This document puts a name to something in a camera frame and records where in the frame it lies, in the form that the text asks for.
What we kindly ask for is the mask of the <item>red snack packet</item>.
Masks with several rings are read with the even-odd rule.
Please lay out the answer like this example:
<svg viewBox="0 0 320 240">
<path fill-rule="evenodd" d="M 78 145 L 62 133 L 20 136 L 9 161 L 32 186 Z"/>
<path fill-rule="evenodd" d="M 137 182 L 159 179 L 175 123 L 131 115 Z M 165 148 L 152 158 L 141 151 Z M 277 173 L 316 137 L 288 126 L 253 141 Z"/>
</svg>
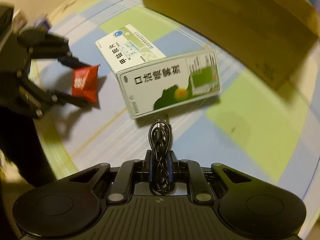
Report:
<svg viewBox="0 0 320 240">
<path fill-rule="evenodd" d="M 88 102 L 98 102 L 99 65 L 86 66 L 73 71 L 72 96 Z"/>
</svg>

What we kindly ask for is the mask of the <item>green white medicine box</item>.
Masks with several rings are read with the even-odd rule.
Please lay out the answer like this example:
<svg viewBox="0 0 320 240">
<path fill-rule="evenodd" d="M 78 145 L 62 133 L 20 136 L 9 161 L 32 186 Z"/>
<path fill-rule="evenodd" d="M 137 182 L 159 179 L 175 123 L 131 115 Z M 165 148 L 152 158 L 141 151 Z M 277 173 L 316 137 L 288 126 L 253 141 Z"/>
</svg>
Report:
<svg viewBox="0 0 320 240">
<path fill-rule="evenodd" d="M 210 48 L 166 57 L 130 24 L 95 44 L 133 119 L 210 98 L 221 90 L 216 55 Z"/>
</svg>

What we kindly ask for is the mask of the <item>brown cardboard box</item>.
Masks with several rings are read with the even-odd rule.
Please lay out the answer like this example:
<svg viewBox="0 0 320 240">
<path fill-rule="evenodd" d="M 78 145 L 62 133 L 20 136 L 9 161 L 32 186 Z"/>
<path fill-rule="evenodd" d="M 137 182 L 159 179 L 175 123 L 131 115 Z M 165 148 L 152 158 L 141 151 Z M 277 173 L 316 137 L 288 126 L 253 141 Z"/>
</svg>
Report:
<svg viewBox="0 0 320 240">
<path fill-rule="evenodd" d="M 143 0 L 209 38 L 272 88 L 300 66 L 319 38 L 307 0 Z"/>
</svg>

